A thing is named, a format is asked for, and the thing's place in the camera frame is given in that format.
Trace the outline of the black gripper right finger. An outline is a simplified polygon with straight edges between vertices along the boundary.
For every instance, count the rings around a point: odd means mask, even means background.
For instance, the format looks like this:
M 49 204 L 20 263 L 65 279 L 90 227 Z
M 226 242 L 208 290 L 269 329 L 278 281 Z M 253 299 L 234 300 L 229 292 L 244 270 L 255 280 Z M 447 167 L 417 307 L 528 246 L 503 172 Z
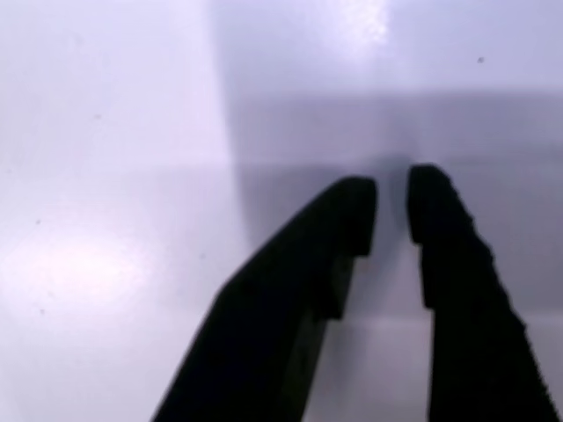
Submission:
M 559 421 L 526 327 L 448 175 L 411 167 L 406 208 L 433 313 L 430 421 Z

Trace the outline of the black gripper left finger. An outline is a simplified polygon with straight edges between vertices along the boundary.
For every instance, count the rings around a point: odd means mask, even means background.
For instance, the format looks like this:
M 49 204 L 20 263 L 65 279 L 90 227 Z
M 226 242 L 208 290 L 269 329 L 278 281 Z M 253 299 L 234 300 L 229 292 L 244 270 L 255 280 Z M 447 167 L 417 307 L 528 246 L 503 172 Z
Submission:
M 376 181 L 347 177 L 290 219 L 220 290 L 155 420 L 300 420 L 376 211 Z

